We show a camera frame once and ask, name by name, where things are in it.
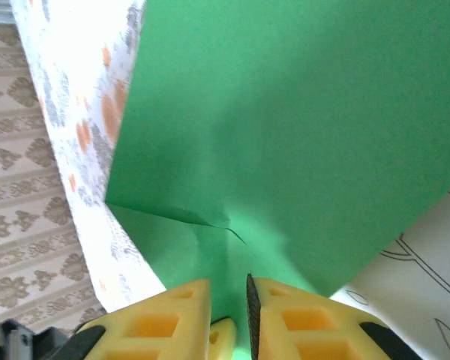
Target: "damask pattern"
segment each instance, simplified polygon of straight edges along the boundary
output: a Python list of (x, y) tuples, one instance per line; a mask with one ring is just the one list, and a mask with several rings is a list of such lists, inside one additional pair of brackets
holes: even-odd
[[(11, 4), (98, 299), (114, 311), (160, 292), (163, 284), (104, 205), (145, 1), (112, 1), (105, 9), (98, 0)], [(100, 16), (94, 16), (98, 8)], [(89, 24), (91, 17), (86, 31), (70, 25)], [(445, 207), (438, 218), (450, 223), (450, 195)], [(415, 232), (415, 240), (407, 244), (422, 258), (430, 252), (450, 258), (450, 232), (442, 231), (438, 220), (424, 223), (421, 228), (433, 227), (423, 232), (412, 227), (405, 233)], [(393, 247), (387, 251), (396, 253)], [(434, 271), (450, 283), (449, 262), (443, 258), (437, 264), (441, 269), (434, 266)], [(450, 360), (450, 294), (417, 262), (378, 256), (337, 298), (382, 317), (424, 359)], [(56, 301), (65, 308), (64, 301)], [(420, 329), (418, 340), (413, 329)]]
[(0, 319), (70, 334), (101, 314), (18, 32), (0, 25)]

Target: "green cardboard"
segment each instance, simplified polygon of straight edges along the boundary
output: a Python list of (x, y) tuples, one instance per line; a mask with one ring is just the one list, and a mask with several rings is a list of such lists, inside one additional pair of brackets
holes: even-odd
[(240, 344), (246, 272), (329, 296), (449, 188), (450, 1), (148, 1), (106, 203)]

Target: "beige rug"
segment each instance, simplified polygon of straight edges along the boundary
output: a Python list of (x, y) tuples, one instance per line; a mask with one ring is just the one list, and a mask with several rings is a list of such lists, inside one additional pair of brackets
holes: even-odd
[(70, 332), (103, 313), (17, 30), (0, 25), (0, 319)]

